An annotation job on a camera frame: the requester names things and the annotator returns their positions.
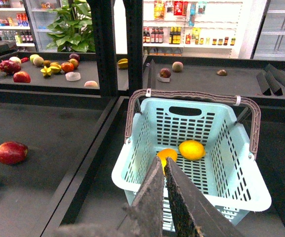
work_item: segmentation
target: plastic basket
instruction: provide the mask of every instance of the plastic basket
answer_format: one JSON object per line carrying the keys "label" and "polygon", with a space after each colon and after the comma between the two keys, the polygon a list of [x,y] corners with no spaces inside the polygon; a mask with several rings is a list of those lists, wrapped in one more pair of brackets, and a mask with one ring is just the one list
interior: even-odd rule
{"label": "plastic basket", "polygon": [[[178,153],[177,164],[205,197],[234,225],[249,211],[270,207],[271,197],[255,162],[260,109],[250,99],[216,96],[199,92],[152,91],[154,97],[191,97],[210,101],[244,104],[252,110],[251,142],[233,109],[225,104],[176,99],[138,98],[150,91],[136,91],[130,98],[125,143],[113,169],[113,182],[124,189],[131,204],[153,158],[162,149]],[[174,109],[192,110],[196,115],[176,114]],[[205,146],[199,161],[184,159],[178,146],[185,140]],[[166,186],[164,188],[163,229],[174,231]]]}

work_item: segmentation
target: light blue basket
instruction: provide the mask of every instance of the light blue basket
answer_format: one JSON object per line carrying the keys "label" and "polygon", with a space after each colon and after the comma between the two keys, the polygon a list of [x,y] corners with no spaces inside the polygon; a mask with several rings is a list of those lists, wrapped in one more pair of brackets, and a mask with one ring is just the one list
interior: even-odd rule
{"label": "light blue basket", "polygon": [[[173,107],[192,108],[200,115],[172,113]],[[177,164],[205,197],[233,224],[249,211],[270,207],[271,197],[256,162],[248,156],[249,137],[236,123],[231,107],[207,102],[147,98],[141,114],[133,117],[132,134],[124,144],[112,173],[114,183],[124,189],[132,203],[155,155],[173,148]],[[206,156],[199,161],[184,159],[178,146],[186,140],[201,142]],[[174,231],[164,188],[163,229]]]}

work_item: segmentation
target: orange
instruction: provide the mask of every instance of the orange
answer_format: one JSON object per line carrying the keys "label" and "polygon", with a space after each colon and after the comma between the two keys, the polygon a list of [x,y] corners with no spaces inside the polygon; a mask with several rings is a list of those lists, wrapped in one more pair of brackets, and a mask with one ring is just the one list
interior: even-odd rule
{"label": "orange", "polygon": [[166,166],[166,158],[171,157],[175,162],[177,161],[177,152],[172,148],[166,148],[157,153],[157,156],[161,159],[162,168],[164,172],[164,167]]}

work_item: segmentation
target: dragon fruit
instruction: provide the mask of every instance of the dragon fruit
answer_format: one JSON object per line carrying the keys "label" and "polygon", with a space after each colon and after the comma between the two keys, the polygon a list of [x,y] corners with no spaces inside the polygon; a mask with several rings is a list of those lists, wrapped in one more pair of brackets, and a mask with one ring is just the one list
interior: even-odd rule
{"label": "dragon fruit", "polygon": [[11,60],[3,60],[0,63],[0,72],[5,72],[6,75],[13,75],[21,70],[21,67],[18,63]]}

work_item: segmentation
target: black metal post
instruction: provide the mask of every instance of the black metal post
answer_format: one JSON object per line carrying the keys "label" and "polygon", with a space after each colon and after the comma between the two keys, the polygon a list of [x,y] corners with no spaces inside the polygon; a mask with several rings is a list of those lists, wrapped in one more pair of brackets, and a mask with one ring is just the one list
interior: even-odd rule
{"label": "black metal post", "polygon": [[114,0],[86,0],[91,8],[100,94],[117,96]]}
{"label": "black metal post", "polygon": [[142,89],[143,1],[123,0],[126,11],[129,94]]}

